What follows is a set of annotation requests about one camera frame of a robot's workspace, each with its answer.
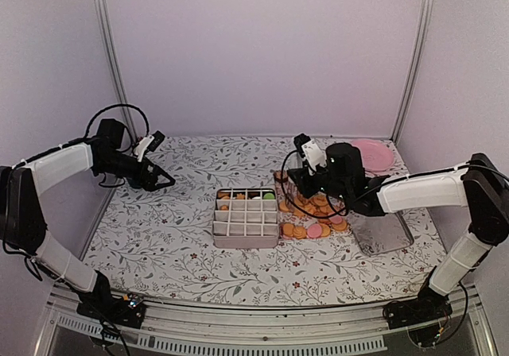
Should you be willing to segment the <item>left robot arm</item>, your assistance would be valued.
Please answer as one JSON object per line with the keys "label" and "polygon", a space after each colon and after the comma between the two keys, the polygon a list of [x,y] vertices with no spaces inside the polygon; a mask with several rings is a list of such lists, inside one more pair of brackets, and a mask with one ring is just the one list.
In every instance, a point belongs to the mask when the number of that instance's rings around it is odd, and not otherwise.
{"label": "left robot arm", "polygon": [[124,131],[120,121],[106,118],[95,135],[86,133],[1,168],[2,249],[23,257],[35,277],[46,272],[88,295],[87,305],[100,319],[112,319],[119,308],[108,294],[108,279],[76,255],[99,206],[88,181],[113,176],[147,192],[175,183],[147,157],[164,134],[148,133],[125,150]]}

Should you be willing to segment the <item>metal tin with white dividers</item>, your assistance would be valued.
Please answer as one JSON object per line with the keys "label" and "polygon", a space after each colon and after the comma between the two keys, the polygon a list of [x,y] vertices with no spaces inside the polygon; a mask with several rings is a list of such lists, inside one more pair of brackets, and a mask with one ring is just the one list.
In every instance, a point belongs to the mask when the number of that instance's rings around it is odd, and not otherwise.
{"label": "metal tin with white dividers", "polygon": [[[219,192],[230,192],[230,199],[219,199]],[[249,199],[250,192],[259,192],[260,199]],[[263,199],[274,193],[275,199]],[[244,193],[245,199],[235,194]],[[279,241],[278,203],[272,188],[223,188],[216,192],[212,237],[220,249],[271,249]]]}

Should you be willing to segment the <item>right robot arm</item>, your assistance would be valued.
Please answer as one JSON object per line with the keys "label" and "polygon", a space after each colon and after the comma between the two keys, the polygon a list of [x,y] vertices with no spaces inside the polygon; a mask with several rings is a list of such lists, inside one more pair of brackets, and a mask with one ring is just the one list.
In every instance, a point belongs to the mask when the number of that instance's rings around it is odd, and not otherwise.
{"label": "right robot arm", "polygon": [[383,217],[414,208],[467,207],[468,230],[453,245],[444,261],[428,275],[420,297],[411,304],[411,314],[427,321],[441,310],[447,296],[463,277],[508,237],[508,178],[490,159],[475,153],[463,164],[407,176],[365,174],[361,152],[346,143],[321,149],[305,134],[293,140],[300,168],[287,170],[297,190],[310,199],[323,194],[330,204],[343,206],[334,215],[353,211],[365,217]]}

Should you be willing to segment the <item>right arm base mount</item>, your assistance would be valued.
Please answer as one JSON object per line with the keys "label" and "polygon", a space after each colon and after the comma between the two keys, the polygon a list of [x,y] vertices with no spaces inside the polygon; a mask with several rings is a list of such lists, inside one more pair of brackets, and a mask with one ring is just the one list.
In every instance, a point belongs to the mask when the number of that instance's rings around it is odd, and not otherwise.
{"label": "right arm base mount", "polygon": [[410,300],[393,300],[383,306],[383,318],[390,329],[445,319],[453,313],[447,296],[420,294]]}

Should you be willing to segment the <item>metal serving tongs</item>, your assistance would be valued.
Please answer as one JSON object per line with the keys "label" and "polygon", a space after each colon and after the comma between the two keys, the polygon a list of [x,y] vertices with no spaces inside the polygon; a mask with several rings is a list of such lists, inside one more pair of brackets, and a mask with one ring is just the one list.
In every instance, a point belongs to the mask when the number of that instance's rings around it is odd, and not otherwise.
{"label": "metal serving tongs", "polygon": [[299,192],[293,182],[287,181],[283,184],[285,189],[285,203],[288,211],[297,217],[303,217],[304,213],[301,211],[304,204],[299,198]]}

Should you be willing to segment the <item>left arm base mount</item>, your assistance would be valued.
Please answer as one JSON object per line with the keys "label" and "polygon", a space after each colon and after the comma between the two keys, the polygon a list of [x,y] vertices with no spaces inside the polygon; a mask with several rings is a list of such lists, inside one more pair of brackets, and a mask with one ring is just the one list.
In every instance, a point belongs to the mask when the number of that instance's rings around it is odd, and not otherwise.
{"label": "left arm base mount", "polygon": [[91,294],[80,293],[77,313],[104,323],[121,325],[134,329],[142,327],[146,305],[133,295],[124,297],[107,296],[100,298]]}

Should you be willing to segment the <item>orange swirl cookie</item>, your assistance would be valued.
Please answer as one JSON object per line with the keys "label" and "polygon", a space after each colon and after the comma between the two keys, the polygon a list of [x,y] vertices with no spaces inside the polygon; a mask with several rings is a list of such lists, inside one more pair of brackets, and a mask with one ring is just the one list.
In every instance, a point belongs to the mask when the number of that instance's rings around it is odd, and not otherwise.
{"label": "orange swirl cookie", "polygon": [[230,192],[219,192],[218,193],[218,198],[219,199],[230,199],[231,198],[231,193]]}

